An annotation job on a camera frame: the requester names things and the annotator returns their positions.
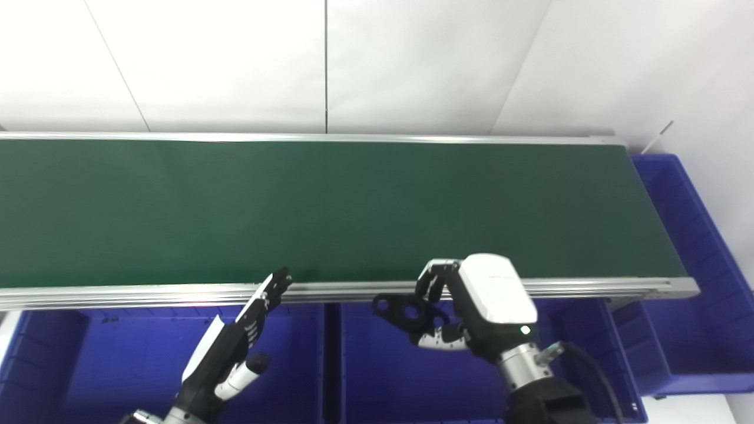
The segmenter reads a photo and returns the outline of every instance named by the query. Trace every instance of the robot finger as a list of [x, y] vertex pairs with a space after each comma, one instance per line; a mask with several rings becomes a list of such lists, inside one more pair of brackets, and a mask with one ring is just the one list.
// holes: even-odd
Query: robot finger
[[446, 351], [468, 349], [461, 323], [443, 325], [427, 333], [412, 334], [411, 342], [425, 349]]
[[251, 349], [259, 340], [259, 336], [262, 335], [262, 330], [265, 328], [266, 313], [260, 314], [257, 319], [247, 327], [244, 327], [249, 341], [249, 349]]
[[416, 293], [416, 296], [424, 297], [427, 296], [427, 292], [429, 291], [429, 286], [432, 283], [432, 281], [435, 279], [436, 275], [432, 274], [429, 269], [425, 269], [423, 273], [419, 276], [419, 280], [416, 281], [416, 290], [414, 293]]
[[431, 303], [437, 303], [443, 295], [443, 288], [445, 288], [445, 278], [438, 275], [430, 284], [429, 295], [427, 299]]
[[292, 283], [293, 279], [288, 275], [288, 268], [286, 267], [278, 269], [272, 274], [272, 280], [265, 290], [267, 301], [269, 301], [268, 309], [270, 311], [280, 305], [283, 293], [288, 290], [288, 287]]
[[259, 378], [270, 365], [270, 355], [257, 352], [244, 362], [239, 362], [231, 370], [228, 378], [215, 387], [215, 396], [227, 401], [238, 393], [241, 393], [249, 384]]

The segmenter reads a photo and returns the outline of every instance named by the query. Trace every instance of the black mechanical part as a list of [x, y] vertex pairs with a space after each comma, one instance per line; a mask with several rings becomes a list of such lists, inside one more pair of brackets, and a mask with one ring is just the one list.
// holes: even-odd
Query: black mechanical part
[[[267, 314], [280, 305], [281, 295], [291, 283], [288, 268], [278, 269], [265, 290], [266, 298], [254, 300], [237, 322], [221, 329], [173, 402], [173, 407], [186, 412], [187, 419], [195, 417], [206, 423], [215, 422], [225, 404], [215, 396], [216, 386], [228, 378], [235, 364], [247, 360], [249, 348], [262, 334]], [[269, 358], [265, 360], [259, 354], [250, 356], [248, 361], [254, 367], [266, 368], [269, 364]]]
[[605, 390], [605, 393], [607, 394], [608, 399], [610, 400], [610, 405], [612, 406], [614, 414], [615, 414], [616, 424], [623, 424], [624, 417], [623, 417], [623, 410], [621, 409], [621, 403], [618, 401], [618, 397], [615, 394], [615, 390], [610, 384], [608, 377], [605, 375], [605, 373], [602, 372], [602, 368], [599, 366], [599, 364], [597, 364], [597, 361], [595, 361], [594, 358], [592, 358], [582, 348], [576, 346], [573, 343], [563, 342], [562, 346], [565, 349], [564, 353], [567, 353], [573, 356], [574, 358], [577, 358], [579, 361], [585, 364], [589, 369], [591, 369], [595, 373], [595, 375], [597, 375], [597, 379], [599, 380], [599, 383], [602, 385], [602, 388]]
[[246, 358], [246, 368], [249, 371], [261, 375], [270, 366], [272, 358], [267, 352], [256, 352], [253, 355]]
[[464, 338], [464, 325], [462, 323], [443, 325], [440, 327], [440, 332], [445, 343], [455, 342]]
[[412, 336], [432, 333], [435, 318], [450, 324], [448, 315], [414, 294], [380, 293], [372, 300], [372, 310], [377, 316]]
[[597, 424], [584, 395], [561, 379], [546, 378], [510, 394], [506, 424]]

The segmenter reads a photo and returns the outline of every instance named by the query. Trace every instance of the white robotic hand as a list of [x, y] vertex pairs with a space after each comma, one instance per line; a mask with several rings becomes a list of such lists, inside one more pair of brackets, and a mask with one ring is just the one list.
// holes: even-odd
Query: white robotic hand
[[[447, 315], [434, 306], [446, 287], [461, 323], [450, 324]], [[504, 351], [535, 343], [537, 309], [510, 260], [490, 253], [465, 260], [431, 260], [413, 295], [380, 294], [373, 308], [407, 331], [417, 346], [471, 349], [492, 363]]]
[[[434, 306], [446, 288], [460, 323], [450, 324]], [[465, 260], [431, 260], [414, 294], [379, 294], [372, 309], [419, 347], [470, 349], [494, 364], [510, 393], [505, 422], [596, 424], [581, 392], [553, 376], [549, 363], [562, 345], [543, 352], [537, 347], [537, 309], [508, 258], [478, 253]], [[620, 422], [619, 407], [616, 411]]]

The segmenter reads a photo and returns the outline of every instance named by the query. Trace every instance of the black cable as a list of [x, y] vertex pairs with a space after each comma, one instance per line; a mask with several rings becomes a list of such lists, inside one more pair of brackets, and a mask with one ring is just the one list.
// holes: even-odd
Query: black cable
[[623, 411], [621, 409], [621, 404], [618, 403], [618, 397], [615, 395], [615, 390], [613, 390], [612, 385], [608, 381], [608, 377], [605, 375], [605, 373], [602, 372], [602, 368], [599, 367], [597, 361], [589, 356], [586, 351], [573, 343], [562, 342], [561, 344], [565, 349], [564, 352], [567, 352], [576, 357], [578, 360], [587, 365], [592, 371], [594, 371], [594, 373], [597, 375], [597, 378], [599, 379], [599, 382], [602, 383], [602, 386], [605, 388], [605, 391], [610, 398], [610, 403], [612, 403], [613, 410], [615, 410], [615, 422], [617, 424], [623, 424]]

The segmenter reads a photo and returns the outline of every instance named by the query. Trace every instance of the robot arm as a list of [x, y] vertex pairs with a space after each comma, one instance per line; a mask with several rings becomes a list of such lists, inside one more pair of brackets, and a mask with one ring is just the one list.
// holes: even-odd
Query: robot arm
[[259, 377], [270, 363], [264, 352], [248, 355], [264, 329], [267, 314], [291, 285], [288, 269], [270, 274], [234, 322], [216, 316], [188, 360], [181, 389], [164, 420], [138, 410], [121, 424], [211, 424], [225, 402]]
[[[450, 324], [434, 307], [446, 287], [461, 323]], [[431, 260], [414, 294], [380, 294], [372, 307], [417, 346], [470, 349], [494, 364], [510, 393], [506, 423], [596, 423], [581, 392], [549, 367], [562, 345], [540, 352], [537, 309], [508, 258], [479, 253], [465, 260]]]

